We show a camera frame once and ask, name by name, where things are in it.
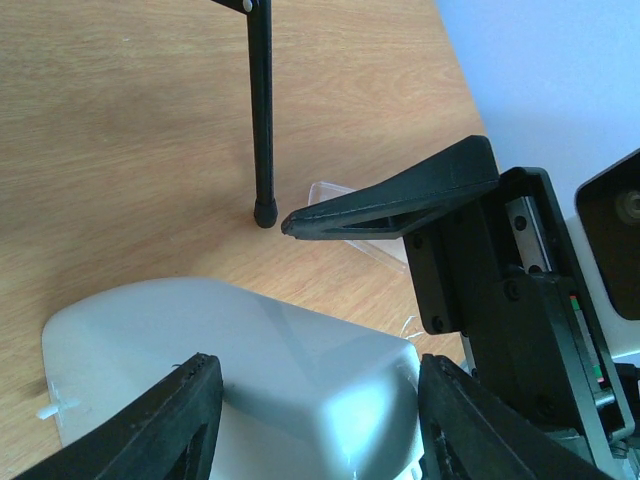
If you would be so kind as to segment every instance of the wooden table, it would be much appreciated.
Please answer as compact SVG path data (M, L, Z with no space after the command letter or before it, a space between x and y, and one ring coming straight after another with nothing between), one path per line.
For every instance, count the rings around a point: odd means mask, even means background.
M425 0L274 0L281 219L482 125ZM252 219L246 26L206 0L5 2L0 16L0 478L59 448L40 335L139 280L205 275L400 334L408 275ZM455 337L416 337L461 358Z

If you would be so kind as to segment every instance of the transparent plastic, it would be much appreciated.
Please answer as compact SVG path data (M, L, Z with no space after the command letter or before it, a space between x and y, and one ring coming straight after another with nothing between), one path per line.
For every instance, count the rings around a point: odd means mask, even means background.
M309 191L309 205L324 202L332 198L346 195L354 189L334 185L329 182L316 182ZM361 252L372 256L376 260L393 268L397 272L406 273L408 269L407 254L402 239L397 240L345 240L349 245Z

